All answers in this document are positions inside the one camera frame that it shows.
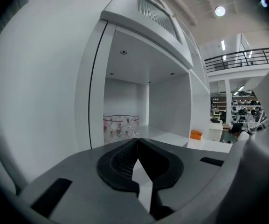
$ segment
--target clear vase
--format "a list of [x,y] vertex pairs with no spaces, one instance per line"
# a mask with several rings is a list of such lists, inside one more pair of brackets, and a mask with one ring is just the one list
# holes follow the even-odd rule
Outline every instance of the clear vase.
[[110,144],[126,139],[138,138],[138,122],[138,115],[104,115],[104,144]]

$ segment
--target ceiling light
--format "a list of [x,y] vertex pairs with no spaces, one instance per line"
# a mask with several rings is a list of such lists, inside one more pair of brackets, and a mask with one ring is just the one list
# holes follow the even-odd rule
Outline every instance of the ceiling light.
[[240,89],[238,91],[242,91],[244,88],[244,85],[240,87]]
[[221,45],[222,45],[222,50],[226,49],[226,45],[224,44],[224,40],[221,41]]
[[268,6],[266,0],[261,0],[261,4],[262,4],[263,7],[267,7]]
[[217,7],[215,9],[215,14],[219,17],[222,17],[225,13],[226,13],[226,10],[224,9],[224,7]]

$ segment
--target fluorescent light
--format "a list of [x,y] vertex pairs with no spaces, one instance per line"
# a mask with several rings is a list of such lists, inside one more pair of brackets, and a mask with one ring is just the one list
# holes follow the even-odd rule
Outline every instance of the fluorescent light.
[[224,9],[224,7],[219,6],[215,9],[215,14],[219,17],[222,17],[225,13],[226,10]]
[[222,45],[222,50],[226,49],[226,45],[224,44],[224,40],[221,41],[221,45]]

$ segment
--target metal railing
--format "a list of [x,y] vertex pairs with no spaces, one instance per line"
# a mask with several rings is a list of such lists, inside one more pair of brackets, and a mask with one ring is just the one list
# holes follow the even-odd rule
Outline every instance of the metal railing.
[[269,64],[269,48],[233,52],[205,60],[207,72]]

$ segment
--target white column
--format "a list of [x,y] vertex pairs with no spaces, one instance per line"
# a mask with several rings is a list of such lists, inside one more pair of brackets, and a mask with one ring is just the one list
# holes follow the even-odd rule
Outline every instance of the white column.
[[229,79],[225,79],[224,83],[226,85],[226,95],[227,95],[227,117],[226,124],[229,124],[232,120],[232,94],[231,87],[229,85]]

